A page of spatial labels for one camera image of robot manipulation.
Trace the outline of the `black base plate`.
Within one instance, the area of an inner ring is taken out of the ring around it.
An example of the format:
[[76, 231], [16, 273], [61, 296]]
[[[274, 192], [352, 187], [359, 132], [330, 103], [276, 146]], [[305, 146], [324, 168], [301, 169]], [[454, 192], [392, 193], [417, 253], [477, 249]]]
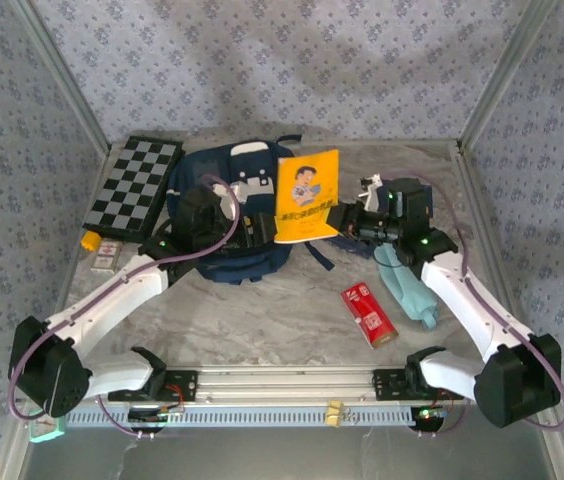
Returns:
[[110, 402], [192, 402], [196, 398], [196, 370], [165, 370], [152, 375], [139, 390], [119, 390], [107, 395]]
[[410, 368], [376, 369], [373, 371], [372, 384], [378, 401], [462, 399], [462, 396], [456, 393], [447, 396], [442, 394], [439, 388], [427, 386]]

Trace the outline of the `yellow cartoon cover book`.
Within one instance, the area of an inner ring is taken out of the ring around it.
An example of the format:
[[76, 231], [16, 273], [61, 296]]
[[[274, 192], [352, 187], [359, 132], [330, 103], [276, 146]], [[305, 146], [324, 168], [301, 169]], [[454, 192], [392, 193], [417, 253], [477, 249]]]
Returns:
[[334, 237], [327, 223], [339, 200], [339, 151], [278, 159], [274, 241], [304, 243]]

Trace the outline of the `red rectangular box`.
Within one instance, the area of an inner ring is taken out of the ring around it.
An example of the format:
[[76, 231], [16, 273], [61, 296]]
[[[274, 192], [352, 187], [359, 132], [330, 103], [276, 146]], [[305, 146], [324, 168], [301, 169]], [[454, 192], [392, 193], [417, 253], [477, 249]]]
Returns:
[[365, 282], [344, 290], [341, 298], [372, 349], [398, 337], [396, 328]]

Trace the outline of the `left aluminium frame post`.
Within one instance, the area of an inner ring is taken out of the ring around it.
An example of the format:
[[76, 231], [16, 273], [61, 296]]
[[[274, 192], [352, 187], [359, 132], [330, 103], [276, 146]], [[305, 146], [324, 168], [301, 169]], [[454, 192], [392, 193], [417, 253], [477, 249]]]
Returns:
[[106, 156], [110, 151], [110, 144], [33, 1], [8, 0], [8, 2], [22, 22], [32, 44], [38, 50], [89, 140], [99, 154]]

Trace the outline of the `black grey chessboard box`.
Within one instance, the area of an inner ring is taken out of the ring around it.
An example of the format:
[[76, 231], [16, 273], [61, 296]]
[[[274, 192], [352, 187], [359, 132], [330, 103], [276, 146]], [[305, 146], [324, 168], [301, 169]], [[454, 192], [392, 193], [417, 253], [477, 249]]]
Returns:
[[142, 243], [157, 223], [183, 143], [131, 136], [88, 212], [83, 228], [123, 242]]

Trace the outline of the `aluminium frame post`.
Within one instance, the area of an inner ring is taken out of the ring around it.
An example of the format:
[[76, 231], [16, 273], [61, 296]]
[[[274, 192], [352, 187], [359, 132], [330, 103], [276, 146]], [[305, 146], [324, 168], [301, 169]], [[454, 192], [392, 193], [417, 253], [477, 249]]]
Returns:
[[528, 0], [458, 139], [461, 153], [473, 149], [559, 0]]
[[106, 156], [110, 151], [110, 144], [33, 1], [8, 0], [8, 2], [22, 22], [32, 44], [38, 50], [89, 140], [99, 154]]

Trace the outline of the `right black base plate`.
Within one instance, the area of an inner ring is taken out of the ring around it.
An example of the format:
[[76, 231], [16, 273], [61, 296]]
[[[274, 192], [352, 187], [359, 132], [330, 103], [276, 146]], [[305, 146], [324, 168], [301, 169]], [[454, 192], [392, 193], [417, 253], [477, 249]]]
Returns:
[[410, 368], [376, 369], [373, 371], [372, 384], [378, 401], [462, 399], [462, 396], [456, 393], [447, 396], [442, 394], [439, 388], [427, 386]]

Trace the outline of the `navy blue backpack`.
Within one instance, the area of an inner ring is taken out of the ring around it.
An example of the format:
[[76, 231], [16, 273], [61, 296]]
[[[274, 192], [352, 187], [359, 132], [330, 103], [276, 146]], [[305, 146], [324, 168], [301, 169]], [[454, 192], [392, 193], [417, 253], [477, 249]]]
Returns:
[[[185, 196], [193, 187], [205, 187], [212, 191], [214, 183], [230, 185], [242, 181], [247, 184], [248, 198], [240, 203], [240, 218], [257, 214], [275, 214], [275, 186], [278, 159], [291, 157], [287, 147], [291, 142], [299, 143], [300, 134], [284, 135], [275, 141], [252, 140], [200, 150], [185, 157], [170, 174], [166, 206], [168, 214], [176, 207], [176, 200]], [[226, 217], [233, 221], [233, 200], [222, 197], [221, 207]], [[238, 285], [244, 280], [256, 282], [263, 276], [277, 272], [288, 260], [292, 246], [275, 242], [263, 244], [263, 261], [251, 268], [230, 272], [220, 267], [197, 271], [207, 280]]]

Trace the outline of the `right aluminium side rail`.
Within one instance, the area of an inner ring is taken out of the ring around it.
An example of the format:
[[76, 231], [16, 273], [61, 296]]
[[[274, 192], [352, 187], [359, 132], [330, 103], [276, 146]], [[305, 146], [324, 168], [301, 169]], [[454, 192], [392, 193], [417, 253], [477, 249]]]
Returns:
[[489, 220], [489, 205], [480, 188], [477, 171], [456, 142], [449, 143], [449, 153], [456, 180], [466, 197], [465, 204], [471, 218], [473, 241], [471, 260], [477, 257], [480, 264], [480, 279], [490, 288], [497, 300], [522, 323], [527, 318], [518, 299], [515, 298], [511, 282], [500, 252], [498, 237]]

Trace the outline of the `left small circuit board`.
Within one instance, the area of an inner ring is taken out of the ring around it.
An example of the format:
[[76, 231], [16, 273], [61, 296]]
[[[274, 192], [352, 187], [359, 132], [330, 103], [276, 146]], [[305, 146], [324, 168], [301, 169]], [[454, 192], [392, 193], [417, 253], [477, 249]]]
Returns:
[[162, 407], [132, 407], [127, 414], [127, 423], [133, 432], [157, 434], [170, 420], [185, 412], [183, 406], [170, 405]]

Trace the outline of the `teal cloth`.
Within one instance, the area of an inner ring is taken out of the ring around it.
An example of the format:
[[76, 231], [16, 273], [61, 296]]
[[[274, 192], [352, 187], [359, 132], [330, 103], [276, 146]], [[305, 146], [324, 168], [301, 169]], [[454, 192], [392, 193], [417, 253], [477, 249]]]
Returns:
[[392, 244], [377, 246], [373, 259], [382, 281], [406, 315], [427, 329], [433, 329], [438, 321], [438, 304], [433, 291], [399, 262]]

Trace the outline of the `right aluminium frame post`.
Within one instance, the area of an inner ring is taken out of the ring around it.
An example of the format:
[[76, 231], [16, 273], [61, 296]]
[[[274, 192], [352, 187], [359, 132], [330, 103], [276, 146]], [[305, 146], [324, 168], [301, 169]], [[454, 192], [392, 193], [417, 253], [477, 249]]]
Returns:
[[458, 139], [461, 153], [473, 149], [559, 0], [528, 0]]

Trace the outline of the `right small circuit board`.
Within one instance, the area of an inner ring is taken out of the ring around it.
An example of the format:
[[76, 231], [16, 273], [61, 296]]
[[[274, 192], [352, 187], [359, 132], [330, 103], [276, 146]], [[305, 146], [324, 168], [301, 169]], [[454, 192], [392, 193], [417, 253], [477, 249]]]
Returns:
[[413, 407], [411, 409], [414, 425], [411, 429], [416, 433], [437, 434], [448, 416], [443, 407]]

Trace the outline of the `red white card box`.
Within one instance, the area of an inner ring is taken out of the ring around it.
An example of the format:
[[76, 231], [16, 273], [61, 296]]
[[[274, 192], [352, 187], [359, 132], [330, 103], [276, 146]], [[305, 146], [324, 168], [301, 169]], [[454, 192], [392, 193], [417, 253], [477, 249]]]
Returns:
[[91, 270], [101, 273], [114, 273], [123, 243], [118, 240], [104, 239], [96, 250]]

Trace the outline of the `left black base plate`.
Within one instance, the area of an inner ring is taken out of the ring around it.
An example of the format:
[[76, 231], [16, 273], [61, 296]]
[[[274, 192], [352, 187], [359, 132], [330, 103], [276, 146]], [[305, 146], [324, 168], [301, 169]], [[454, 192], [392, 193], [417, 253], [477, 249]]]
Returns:
[[192, 402], [196, 398], [196, 370], [165, 370], [152, 375], [139, 390], [119, 390], [107, 395], [110, 402]]

